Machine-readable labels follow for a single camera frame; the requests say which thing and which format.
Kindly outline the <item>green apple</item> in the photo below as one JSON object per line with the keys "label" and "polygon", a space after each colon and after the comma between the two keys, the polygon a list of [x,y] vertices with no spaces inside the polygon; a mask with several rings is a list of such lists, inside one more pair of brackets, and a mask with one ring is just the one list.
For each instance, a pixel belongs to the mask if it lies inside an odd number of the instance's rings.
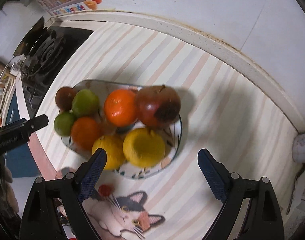
{"label": "green apple", "polygon": [[94,115],[99,108],[99,97],[89,89],[80,90],[72,101],[72,113],[77,118]]}
{"label": "green apple", "polygon": [[54,130],[61,137],[69,137],[75,116],[70,112],[62,112],[54,120]]}

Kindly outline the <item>dark orange tangerine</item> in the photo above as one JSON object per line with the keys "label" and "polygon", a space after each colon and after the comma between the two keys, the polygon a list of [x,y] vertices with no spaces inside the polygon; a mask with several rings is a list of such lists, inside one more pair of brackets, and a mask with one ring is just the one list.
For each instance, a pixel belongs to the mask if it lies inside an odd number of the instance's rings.
{"label": "dark orange tangerine", "polygon": [[55,103],[59,109],[63,111],[70,111],[72,109],[72,102],[77,94],[77,91],[71,87],[61,87],[55,96]]}

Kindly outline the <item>small yellow lemon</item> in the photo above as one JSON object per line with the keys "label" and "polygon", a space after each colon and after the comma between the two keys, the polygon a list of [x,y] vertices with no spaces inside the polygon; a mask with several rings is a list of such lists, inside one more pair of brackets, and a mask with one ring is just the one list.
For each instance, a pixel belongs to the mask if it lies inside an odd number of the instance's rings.
{"label": "small yellow lemon", "polygon": [[105,170],[115,170],[124,164],[123,140],[118,135],[106,134],[97,139],[92,146],[92,154],[98,148],[103,149],[107,155]]}

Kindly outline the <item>large yellow lemon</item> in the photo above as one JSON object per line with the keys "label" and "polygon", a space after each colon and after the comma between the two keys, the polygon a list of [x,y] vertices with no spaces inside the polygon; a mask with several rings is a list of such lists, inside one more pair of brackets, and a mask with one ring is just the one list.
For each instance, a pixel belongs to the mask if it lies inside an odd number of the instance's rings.
{"label": "large yellow lemon", "polygon": [[125,159],[136,167],[153,167],[165,157],[166,145],[159,133],[142,127],[126,135],[123,153]]}

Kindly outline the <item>red apple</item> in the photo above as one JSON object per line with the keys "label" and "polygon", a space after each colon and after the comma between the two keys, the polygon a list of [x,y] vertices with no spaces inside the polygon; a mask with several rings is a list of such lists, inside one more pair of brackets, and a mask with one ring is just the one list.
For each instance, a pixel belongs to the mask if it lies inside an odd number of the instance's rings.
{"label": "red apple", "polygon": [[150,128],[163,128],[176,122],[181,99],[176,90],[166,85],[148,86],[135,96],[138,120]]}

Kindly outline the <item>blue cabinet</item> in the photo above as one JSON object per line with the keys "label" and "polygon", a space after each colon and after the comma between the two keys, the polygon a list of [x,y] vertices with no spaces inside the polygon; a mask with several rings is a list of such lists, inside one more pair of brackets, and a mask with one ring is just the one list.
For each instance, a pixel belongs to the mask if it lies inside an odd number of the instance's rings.
{"label": "blue cabinet", "polygon": [[[16,92],[14,92],[7,111],[5,124],[12,124],[20,119],[21,117],[18,110]],[[15,148],[10,149],[5,154],[5,164],[11,171],[12,176],[14,178],[23,178],[36,177],[40,175],[40,171],[35,163],[28,143],[20,138],[20,144],[15,145]]]}

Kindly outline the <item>green apple on plate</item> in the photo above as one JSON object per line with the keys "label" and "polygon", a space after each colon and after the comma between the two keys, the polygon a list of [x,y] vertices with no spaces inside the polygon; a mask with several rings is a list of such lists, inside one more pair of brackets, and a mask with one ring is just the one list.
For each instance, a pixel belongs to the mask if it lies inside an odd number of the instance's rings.
{"label": "green apple on plate", "polygon": [[99,108],[99,97],[89,89],[80,90],[72,101],[72,113],[77,118],[94,115]]}

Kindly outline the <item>black gas stove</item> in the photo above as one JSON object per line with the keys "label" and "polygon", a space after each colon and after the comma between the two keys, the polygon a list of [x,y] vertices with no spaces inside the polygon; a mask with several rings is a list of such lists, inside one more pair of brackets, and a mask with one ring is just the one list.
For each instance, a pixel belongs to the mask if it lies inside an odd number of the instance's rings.
{"label": "black gas stove", "polygon": [[21,69],[23,95],[29,118],[40,104],[60,70],[93,33],[70,27],[49,27],[36,43]]}

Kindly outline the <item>bright orange tangerine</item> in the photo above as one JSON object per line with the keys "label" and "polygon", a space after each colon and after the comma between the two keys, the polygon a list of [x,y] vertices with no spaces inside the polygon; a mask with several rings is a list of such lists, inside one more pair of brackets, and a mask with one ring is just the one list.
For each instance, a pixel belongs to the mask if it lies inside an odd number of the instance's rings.
{"label": "bright orange tangerine", "polygon": [[126,127],[137,120],[136,94],[132,90],[117,89],[104,102],[107,120],[117,127]]}

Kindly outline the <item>striped cat table mat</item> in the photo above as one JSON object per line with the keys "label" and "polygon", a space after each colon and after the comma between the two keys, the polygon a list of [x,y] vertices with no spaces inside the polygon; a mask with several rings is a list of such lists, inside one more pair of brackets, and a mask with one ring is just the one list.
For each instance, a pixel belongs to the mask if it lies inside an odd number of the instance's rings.
{"label": "striped cat table mat", "polygon": [[268,177],[282,212],[287,210],[299,168],[291,157],[296,129],[253,83],[216,57],[184,41],[134,25],[107,22],[74,53],[45,95],[39,114],[53,121],[55,94],[85,79],[131,85],[168,85],[182,97],[179,154],[158,174],[144,180],[104,173],[115,194],[139,190],[145,209],[165,222],[146,239],[201,239],[217,216],[214,198],[198,167],[208,149],[231,172],[246,179]]}

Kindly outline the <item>floral white plate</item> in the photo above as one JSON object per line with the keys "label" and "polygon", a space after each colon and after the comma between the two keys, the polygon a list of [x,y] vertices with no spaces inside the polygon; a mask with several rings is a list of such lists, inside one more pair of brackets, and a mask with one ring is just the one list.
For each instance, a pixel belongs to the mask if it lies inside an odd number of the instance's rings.
{"label": "floral white plate", "polygon": [[[142,179],[145,177],[149,177],[156,174],[157,172],[160,172],[162,169],[167,167],[174,159],[176,153],[178,152],[179,144],[181,141],[181,135],[182,135],[182,122],[180,115],[176,120],[176,122],[163,128],[150,128],[148,126],[145,126],[142,122],[140,122],[138,118],[133,124],[126,127],[114,126],[112,123],[110,123],[107,120],[104,114],[104,102],[107,96],[111,92],[117,89],[127,89],[127,90],[132,90],[135,94],[137,94],[137,92],[141,90],[143,87],[148,87],[148,86],[132,86],[132,85],[126,85],[126,84],[108,82],[108,81],[100,81],[100,80],[84,80],[78,83],[76,86],[72,87],[77,91],[77,93],[82,89],[89,89],[99,97],[100,108],[97,111],[97,113],[95,113],[94,115],[89,115],[89,117],[94,118],[97,121],[97,123],[101,125],[103,129],[103,135],[116,134],[124,141],[126,135],[130,131],[132,131],[133,129],[145,127],[147,129],[152,129],[157,133],[159,133],[159,135],[165,141],[166,154],[165,157],[157,165],[153,167],[140,168],[132,165],[125,159],[123,165],[121,165],[118,169],[113,170],[114,172],[117,172],[118,174],[131,179]],[[63,111],[63,110],[60,111],[61,111],[60,114],[62,112],[72,113],[72,109],[70,111]],[[86,158],[91,157],[92,150],[84,151],[79,149],[76,146],[76,144],[74,144],[74,142],[72,141],[71,135],[69,137],[61,137],[61,138],[65,142],[67,147],[70,148],[71,150],[80,153]]]}

